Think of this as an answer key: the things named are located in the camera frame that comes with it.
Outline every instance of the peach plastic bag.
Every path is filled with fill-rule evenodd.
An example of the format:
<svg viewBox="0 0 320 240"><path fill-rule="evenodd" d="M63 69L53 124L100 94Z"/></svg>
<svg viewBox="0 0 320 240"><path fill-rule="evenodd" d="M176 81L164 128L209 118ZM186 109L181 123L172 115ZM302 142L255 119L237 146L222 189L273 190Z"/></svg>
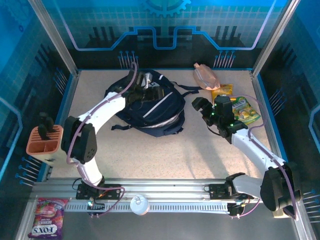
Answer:
<svg viewBox="0 0 320 240"><path fill-rule="evenodd" d="M220 88L220 81L217 75L206 65L195 63L193 65L193 77L198 85L207 90L216 90Z"/></svg>

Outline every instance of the enclosure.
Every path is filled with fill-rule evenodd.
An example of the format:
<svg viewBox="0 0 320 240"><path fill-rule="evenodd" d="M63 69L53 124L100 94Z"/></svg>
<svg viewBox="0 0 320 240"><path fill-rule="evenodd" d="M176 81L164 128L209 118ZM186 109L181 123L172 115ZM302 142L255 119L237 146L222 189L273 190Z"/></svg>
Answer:
<svg viewBox="0 0 320 240"><path fill-rule="evenodd" d="M0 30L0 239L29 239L39 197L69 199L63 239L320 237L319 1L5 0ZM53 167L42 163L27 155L27 143L40 112L63 127L68 116L98 104L132 62L192 87L194 64L204 64L221 84L233 85L234 96L261 102L249 101L261 115L249 127L265 122L253 131L256 138L297 164L303 193L298 220L275 218L280 213L263 204L239 220L207 213L216 206L228 213L228 201L210 201L203 186L223 184L236 173L262 178L192 107L196 97L211 102L209 90L185 97L183 131L176 135L111 130L126 124L116 116L103 125L96 135L97 166L127 193L114 213L91 219L87 201L77 200L73 189L77 168L66 159ZM137 194L150 201L145 216L131 213Z"/></svg>

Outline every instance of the plastic lid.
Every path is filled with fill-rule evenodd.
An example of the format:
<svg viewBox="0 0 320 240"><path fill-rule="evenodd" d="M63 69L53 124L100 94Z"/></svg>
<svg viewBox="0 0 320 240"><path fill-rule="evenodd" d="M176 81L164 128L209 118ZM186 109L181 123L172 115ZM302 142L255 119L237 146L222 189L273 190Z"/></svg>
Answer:
<svg viewBox="0 0 320 240"><path fill-rule="evenodd" d="M132 198L130 208L135 214L144 215L149 210L149 202L144 196L137 195Z"/></svg>

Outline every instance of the gear graphic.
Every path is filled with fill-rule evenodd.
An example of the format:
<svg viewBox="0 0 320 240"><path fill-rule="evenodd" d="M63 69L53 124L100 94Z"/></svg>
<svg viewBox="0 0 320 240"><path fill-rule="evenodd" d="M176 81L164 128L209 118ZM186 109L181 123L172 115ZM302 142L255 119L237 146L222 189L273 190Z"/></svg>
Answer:
<svg viewBox="0 0 320 240"><path fill-rule="evenodd" d="M21 25L31 14L31 7L27 0L4 0L2 6L6 6L12 17Z"/></svg>
<svg viewBox="0 0 320 240"><path fill-rule="evenodd" d="M180 14L181 10L185 10L186 5L190 3L190 0L142 0L141 4L145 10L149 10L150 14L155 14L157 17L162 15L166 18Z"/></svg>

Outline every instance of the glass panel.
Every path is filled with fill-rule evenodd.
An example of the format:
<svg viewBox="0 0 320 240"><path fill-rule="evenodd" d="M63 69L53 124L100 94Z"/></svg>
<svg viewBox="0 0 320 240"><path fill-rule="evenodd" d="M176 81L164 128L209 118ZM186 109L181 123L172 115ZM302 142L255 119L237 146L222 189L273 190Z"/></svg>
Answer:
<svg viewBox="0 0 320 240"><path fill-rule="evenodd" d="M298 164L304 192L320 180L320 2L301 0L261 71L276 125L289 162ZM316 197L306 200L309 207ZM310 213L319 234L320 215Z"/></svg>
<svg viewBox="0 0 320 240"><path fill-rule="evenodd" d="M287 0L44 0L80 69L252 68Z"/></svg>
<svg viewBox="0 0 320 240"><path fill-rule="evenodd" d="M70 74L28 1L0 1L0 32L0 238L14 239L39 173L22 161L29 134L40 112L56 119Z"/></svg>

